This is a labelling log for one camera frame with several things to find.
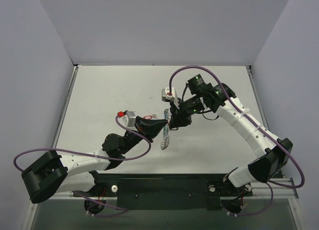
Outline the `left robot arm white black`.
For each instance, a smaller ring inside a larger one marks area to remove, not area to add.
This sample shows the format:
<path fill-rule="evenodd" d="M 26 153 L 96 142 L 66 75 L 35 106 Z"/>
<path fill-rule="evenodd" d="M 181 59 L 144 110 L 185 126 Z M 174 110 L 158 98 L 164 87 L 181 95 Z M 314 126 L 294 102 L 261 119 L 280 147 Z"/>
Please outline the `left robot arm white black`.
<path fill-rule="evenodd" d="M 97 179 L 86 183 L 73 180 L 65 185 L 64 181 L 73 176 L 90 172 L 106 171 L 127 161 L 125 154 L 142 140 L 151 145 L 154 138 L 168 124 L 166 119 L 145 119 L 133 111 L 118 112 L 116 122 L 123 119 L 119 126 L 125 130 L 123 136 L 111 133 L 105 138 L 102 148 L 90 153 L 80 153 L 62 149 L 45 150 L 29 167 L 22 171 L 21 177 L 32 203 L 41 203 L 55 193 L 79 190 L 92 196 L 101 193 L 103 184 Z"/>

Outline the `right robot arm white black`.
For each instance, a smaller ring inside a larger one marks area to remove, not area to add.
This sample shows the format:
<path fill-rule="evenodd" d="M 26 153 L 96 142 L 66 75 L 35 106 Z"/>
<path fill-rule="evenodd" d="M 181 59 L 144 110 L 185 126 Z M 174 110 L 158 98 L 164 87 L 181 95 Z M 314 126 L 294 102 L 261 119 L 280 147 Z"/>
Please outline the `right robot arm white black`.
<path fill-rule="evenodd" d="M 286 153 L 291 152 L 292 142 L 287 138 L 281 140 L 259 123 L 226 84 L 206 84 L 198 74 L 188 80 L 187 86 L 193 97 L 185 101 L 178 98 L 174 88 L 162 90 L 162 100 L 170 103 L 169 128 L 186 127 L 192 123 L 192 115 L 209 109 L 227 121 L 257 157 L 250 164 L 226 175 L 222 183 L 225 193 L 233 195 L 241 186 L 254 181 L 266 183 L 287 164 L 289 158 Z"/>

